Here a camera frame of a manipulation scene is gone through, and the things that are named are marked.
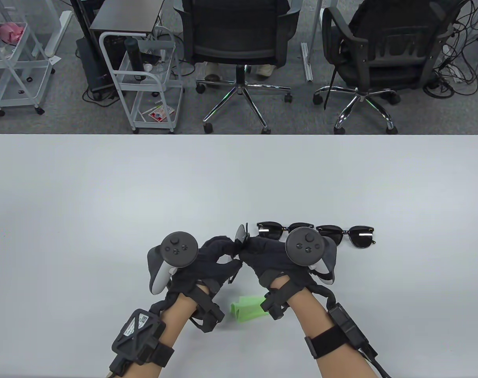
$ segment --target chrome chair leg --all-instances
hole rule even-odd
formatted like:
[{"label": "chrome chair leg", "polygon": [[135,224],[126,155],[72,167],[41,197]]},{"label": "chrome chair leg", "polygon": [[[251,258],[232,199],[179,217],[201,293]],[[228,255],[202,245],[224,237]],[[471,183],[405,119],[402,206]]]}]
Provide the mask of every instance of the chrome chair leg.
[{"label": "chrome chair leg", "polygon": [[195,83],[196,84],[210,84],[210,85],[224,85],[224,86],[235,85],[235,82],[230,81],[230,80],[209,81],[209,80],[204,80],[204,79],[195,79]]},{"label": "chrome chair leg", "polygon": [[267,127],[267,124],[264,120],[264,117],[262,117],[262,115],[260,114],[260,111],[258,110],[257,106],[255,105],[255,103],[251,99],[250,92],[248,92],[248,90],[246,88],[243,88],[243,94],[244,94],[244,97],[245,97],[246,101],[248,101],[248,104],[250,105],[251,109],[253,110],[253,112],[255,112],[258,119],[262,123],[262,127],[263,127],[262,133],[264,133],[264,134],[270,133],[270,129]]},{"label": "chrome chair leg", "polygon": [[251,89],[266,89],[270,91],[283,91],[283,92],[290,92],[291,88],[290,87],[280,87],[277,85],[267,85],[267,84],[255,84],[255,83],[247,83],[246,84],[247,88]]},{"label": "chrome chair leg", "polygon": [[395,125],[393,124],[393,120],[391,119],[391,116],[386,111],[386,109],[383,108],[383,106],[381,104],[379,104],[378,102],[376,102],[375,100],[373,100],[369,97],[367,97],[365,99],[365,101],[367,101],[369,103],[369,105],[372,106],[372,108],[377,110],[383,116],[383,118],[386,120],[386,125],[387,125],[386,133],[398,133],[398,131],[396,130]]},{"label": "chrome chair leg", "polygon": [[224,106],[233,96],[234,94],[237,93],[237,87],[232,87],[230,92],[228,92],[225,97],[214,107],[212,110],[206,115],[206,117],[203,118],[202,123],[205,124],[209,119],[216,114],[217,111],[219,111],[222,106]]},{"label": "chrome chair leg", "polygon": [[339,118],[337,119],[337,122],[335,122],[334,130],[338,130],[342,128],[342,124],[344,123],[345,120],[347,120],[347,117],[351,114],[354,105],[358,102],[360,99],[360,96],[356,95],[353,97],[351,102],[347,104],[347,106],[342,110],[342,112],[339,115]]},{"label": "chrome chair leg", "polygon": [[[329,87],[330,87],[329,85],[325,85],[324,87],[321,87],[316,92],[314,92],[314,95],[317,96],[317,95],[321,94],[322,92],[327,92]],[[335,85],[332,85],[332,88],[330,89],[330,91],[331,92],[342,92],[342,93],[356,93],[356,90],[354,90],[354,89],[337,87]]]},{"label": "chrome chair leg", "polygon": [[372,92],[372,93],[369,93],[368,96],[376,96],[376,95],[380,95],[380,94],[383,94],[383,93],[393,93],[393,94],[397,94],[396,91],[392,90],[392,89],[382,89],[380,91],[377,91],[377,92]]}]

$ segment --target hand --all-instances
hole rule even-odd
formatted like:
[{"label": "hand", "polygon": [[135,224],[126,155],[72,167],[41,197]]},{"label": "hand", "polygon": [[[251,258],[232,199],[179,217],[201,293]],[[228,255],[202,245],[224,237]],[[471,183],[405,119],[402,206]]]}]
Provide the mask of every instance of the hand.
[{"label": "hand", "polygon": [[270,275],[267,288],[275,288],[273,282],[285,283],[286,278],[279,280],[277,277],[288,276],[298,286],[307,287],[316,284],[309,274],[309,268],[294,263],[288,255],[281,241],[268,238],[251,237],[246,247],[239,252],[239,258],[253,268],[260,279],[266,272]]},{"label": "hand", "polygon": [[196,285],[204,285],[209,289],[210,297],[214,297],[225,281],[239,272],[243,262],[238,259],[228,263],[217,263],[223,255],[237,254],[237,245],[226,236],[215,236],[199,249],[197,258],[184,268],[179,268],[172,276],[167,292],[166,307],[172,306],[180,293],[190,291]]}]

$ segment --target black sunglasses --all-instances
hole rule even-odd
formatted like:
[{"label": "black sunglasses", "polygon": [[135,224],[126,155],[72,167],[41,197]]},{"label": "black sunglasses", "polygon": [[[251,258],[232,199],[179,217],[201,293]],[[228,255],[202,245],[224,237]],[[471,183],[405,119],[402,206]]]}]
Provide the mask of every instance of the black sunglasses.
[{"label": "black sunglasses", "polygon": [[[258,235],[261,237],[266,237],[278,241],[284,231],[292,232],[295,228],[299,227],[311,227],[314,228],[314,225],[311,223],[297,222],[292,223],[288,227],[284,227],[277,222],[259,222],[257,223]],[[349,235],[351,243],[357,248],[367,248],[371,244],[376,242],[372,240],[372,233],[374,232],[373,227],[369,226],[354,226],[349,230],[343,230],[338,226],[327,225],[327,226],[318,226],[316,230],[320,233],[321,236],[327,236],[335,241],[336,245],[339,245],[342,241],[342,238],[345,234]]]}]

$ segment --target chair base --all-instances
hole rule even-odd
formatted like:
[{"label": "chair base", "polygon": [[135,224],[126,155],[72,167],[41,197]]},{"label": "chair base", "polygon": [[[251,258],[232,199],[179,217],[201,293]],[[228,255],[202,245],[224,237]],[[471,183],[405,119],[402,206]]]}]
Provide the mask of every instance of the chair base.
[{"label": "chair base", "polygon": [[285,93],[284,101],[291,102],[291,88],[290,87],[279,87],[277,85],[267,85],[267,84],[257,84],[257,83],[248,83],[246,81],[245,73],[250,70],[250,66],[247,65],[237,65],[235,67],[235,81],[223,80],[223,81],[207,81],[204,79],[196,79],[196,91],[197,93],[204,93],[206,89],[205,85],[214,85],[214,86],[225,86],[232,87],[232,89],[223,97],[223,99],[216,104],[214,108],[202,119],[202,125],[205,133],[212,133],[213,126],[209,120],[216,115],[216,113],[223,108],[223,106],[230,101],[234,95],[243,95],[246,102],[249,104],[260,123],[262,124],[262,134],[270,134],[271,130],[268,128],[267,123],[264,120],[264,117],[257,108],[257,105],[253,102],[250,96],[250,89],[262,89],[269,92],[282,92]]},{"label": "chair base", "polygon": [[350,88],[342,88],[337,86],[330,87],[329,85],[326,85],[318,89],[316,92],[314,92],[313,103],[315,105],[322,104],[323,99],[321,94],[324,92],[327,92],[329,89],[331,92],[348,93],[348,94],[354,95],[351,102],[347,104],[347,106],[342,110],[337,121],[335,122],[335,126],[334,126],[335,135],[342,135],[346,133],[345,129],[342,127],[342,124],[345,122],[345,120],[347,120],[347,118],[351,114],[355,104],[357,102],[364,102],[364,101],[367,102],[370,106],[372,106],[372,108],[377,110],[383,116],[383,118],[386,121],[386,132],[385,132],[386,134],[388,135],[398,134],[398,130],[393,124],[393,120],[391,116],[389,115],[389,113],[385,110],[385,108],[383,108],[383,106],[381,106],[381,104],[379,104],[374,99],[372,99],[372,96],[382,95],[383,97],[385,97],[385,95],[387,95],[388,97],[392,99],[392,102],[398,103],[400,97],[394,90],[382,89],[376,92],[359,93],[358,88],[350,89]]}]

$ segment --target gray carpet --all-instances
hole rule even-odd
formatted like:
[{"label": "gray carpet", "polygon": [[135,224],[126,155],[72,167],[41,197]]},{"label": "gray carpet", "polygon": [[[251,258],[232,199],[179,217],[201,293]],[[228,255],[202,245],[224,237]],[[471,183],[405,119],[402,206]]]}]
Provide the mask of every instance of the gray carpet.
[{"label": "gray carpet", "polygon": [[[69,9],[55,0],[59,10]],[[339,8],[349,20],[357,9],[359,0],[341,0]],[[321,34],[316,39],[313,56],[313,83],[306,83],[300,58],[300,43],[308,41],[316,0],[305,0],[300,14],[297,33],[289,43],[286,66],[276,70],[266,83],[291,86],[293,103],[283,102],[282,96],[254,95],[259,110],[272,128],[272,133],[332,133],[333,124],[342,108],[350,98],[342,94],[332,94],[327,110],[314,106],[311,99],[313,91],[329,83],[332,67],[326,63],[322,53]],[[36,32],[46,42],[50,27],[45,24],[44,14],[31,14],[30,22],[36,25]],[[174,32],[182,30],[181,20],[167,0],[162,10],[163,24]],[[81,63],[75,57],[75,41],[82,33],[78,22],[73,18],[59,47],[57,55],[62,60],[56,64],[56,74],[49,83],[42,107],[45,114],[36,115],[32,107],[7,108],[6,116],[0,118],[0,133],[131,133],[127,118],[120,102],[109,108],[100,108],[84,103],[81,95],[87,83]],[[468,60],[475,65],[478,61],[478,43],[470,45],[466,51]],[[225,94],[224,89],[208,89],[203,95],[194,90],[193,79],[203,76],[203,65],[197,65],[194,74],[186,77],[187,91],[183,97],[183,109],[178,122],[177,133],[203,133],[201,118]],[[233,78],[233,67],[222,67],[225,77]],[[183,64],[183,71],[191,67]],[[459,91],[471,92],[474,87],[458,86]],[[391,113],[400,133],[404,134],[478,134],[478,92],[473,96],[459,96],[446,100],[428,97],[422,92],[405,91],[400,93],[402,102],[390,106],[383,100],[385,108]],[[259,133],[261,125],[246,101],[234,99],[213,120],[215,133]],[[385,122],[379,113],[369,106],[358,104],[350,118],[345,122],[347,133],[383,133]],[[165,131],[142,130],[141,133],[166,133]]]}]

